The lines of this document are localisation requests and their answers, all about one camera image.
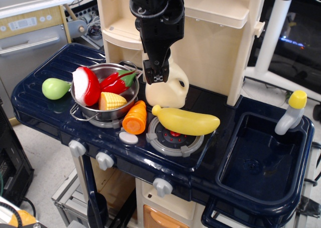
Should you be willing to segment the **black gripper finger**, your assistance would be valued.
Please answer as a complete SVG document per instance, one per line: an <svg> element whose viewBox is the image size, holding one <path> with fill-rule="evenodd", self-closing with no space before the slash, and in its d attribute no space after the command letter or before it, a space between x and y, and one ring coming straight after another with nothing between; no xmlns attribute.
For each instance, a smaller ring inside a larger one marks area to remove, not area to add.
<svg viewBox="0 0 321 228"><path fill-rule="evenodd" d="M151 61L150 60L143 60L143 67L144 67L144 73L145 73L145 78L146 82L148 84L152 84L155 82L155 72L152 67Z"/></svg>
<svg viewBox="0 0 321 228"><path fill-rule="evenodd" d="M169 78L169 72L169 60L165 59L164 63L158 66L157 81L167 82Z"/></svg>

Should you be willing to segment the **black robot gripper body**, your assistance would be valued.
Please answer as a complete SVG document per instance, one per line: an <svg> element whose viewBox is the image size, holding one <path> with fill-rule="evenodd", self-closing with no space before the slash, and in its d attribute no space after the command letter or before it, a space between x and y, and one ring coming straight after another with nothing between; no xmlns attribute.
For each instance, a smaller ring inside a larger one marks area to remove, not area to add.
<svg viewBox="0 0 321 228"><path fill-rule="evenodd" d="M143 49L152 63L163 63L170 46L184 37L184 0L130 0Z"/></svg>

